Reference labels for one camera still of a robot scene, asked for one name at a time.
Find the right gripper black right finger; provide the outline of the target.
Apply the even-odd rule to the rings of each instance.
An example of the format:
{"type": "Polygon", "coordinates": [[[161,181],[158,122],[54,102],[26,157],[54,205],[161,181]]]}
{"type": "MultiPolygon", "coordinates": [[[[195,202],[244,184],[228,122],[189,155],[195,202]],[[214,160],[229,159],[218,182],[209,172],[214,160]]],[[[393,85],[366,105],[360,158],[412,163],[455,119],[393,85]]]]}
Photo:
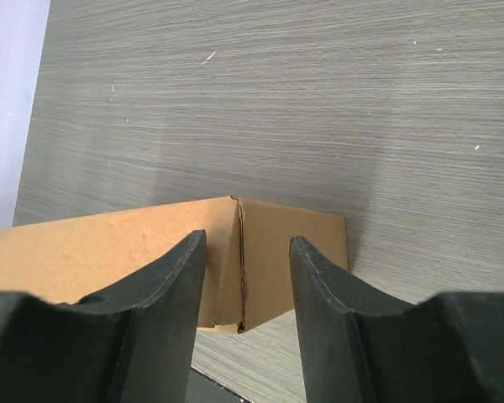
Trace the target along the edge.
{"type": "Polygon", "coordinates": [[[291,240],[290,269],[307,401],[422,401],[422,366],[402,347],[421,307],[350,274],[301,236],[291,240]]]}

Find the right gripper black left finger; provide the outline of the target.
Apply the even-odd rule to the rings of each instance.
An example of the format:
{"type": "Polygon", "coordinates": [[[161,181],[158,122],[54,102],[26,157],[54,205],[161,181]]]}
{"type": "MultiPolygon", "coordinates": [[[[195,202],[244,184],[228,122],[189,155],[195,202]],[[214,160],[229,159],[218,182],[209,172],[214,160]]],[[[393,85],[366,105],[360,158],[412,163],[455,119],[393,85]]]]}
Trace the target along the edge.
{"type": "Polygon", "coordinates": [[[75,304],[125,317],[107,402],[185,400],[206,267],[207,235],[194,230],[163,256],[75,304]]]}

